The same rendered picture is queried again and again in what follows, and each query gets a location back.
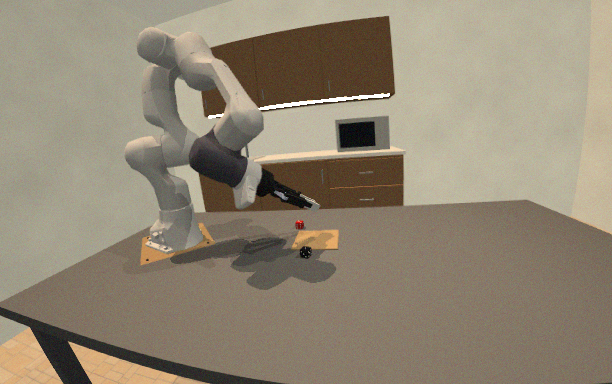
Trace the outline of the tan square mat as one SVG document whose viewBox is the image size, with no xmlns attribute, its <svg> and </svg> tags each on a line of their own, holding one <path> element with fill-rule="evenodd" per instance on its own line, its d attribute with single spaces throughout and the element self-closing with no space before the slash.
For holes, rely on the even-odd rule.
<svg viewBox="0 0 612 384">
<path fill-rule="evenodd" d="M 338 250 L 338 233 L 339 230 L 299 231 L 291 251 L 303 246 L 311 250 Z"/>
</svg>

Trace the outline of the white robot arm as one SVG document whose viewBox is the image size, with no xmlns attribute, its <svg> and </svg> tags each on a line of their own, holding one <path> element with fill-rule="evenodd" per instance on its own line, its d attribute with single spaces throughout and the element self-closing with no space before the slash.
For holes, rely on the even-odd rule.
<svg viewBox="0 0 612 384">
<path fill-rule="evenodd" d="M 197 33 L 176 37 L 148 27 L 139 34 L 136 45 L 138 55 L 154 64 L 143 73 L 143 115 L 147 122 L 164 128 L 164 134 L 128 142 L 124 156 L 154 187 L 160 207 L 145 245 L 169 254 L 196 246 L 203 235 L 187 182 L 166 168 L 190 163 L 201 175 L 233 188 L 237 209 L 248 207 L 254 203 L 262 167 L 242 156 L 241 150 L 264 130 L 264 118 L 227 64 L 213 56 Z M 202 137 L 180 119 L 177 77 L 198 91 L 217 87 L 227 104 L 214 129 Z"/>
</svg>

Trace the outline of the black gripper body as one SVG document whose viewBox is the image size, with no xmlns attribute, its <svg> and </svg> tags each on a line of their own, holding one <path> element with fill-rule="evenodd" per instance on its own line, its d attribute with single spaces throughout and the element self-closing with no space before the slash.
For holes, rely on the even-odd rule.
<svg viewBox="0 0 612 384">
<path fill-rule="evenodd" d="M 274 176 L 271 172 L 262 168 L 262 177 L 260 183 L 257 186 L 256 195 L 260 197 L 264 197 L 267 194 L 271 193 L 274 196 L 278 196 L 275 194 L 275 190 L 281 193 L 285 193 L 285 190 L 276 186 L 274 182 Z"/>
</svg>

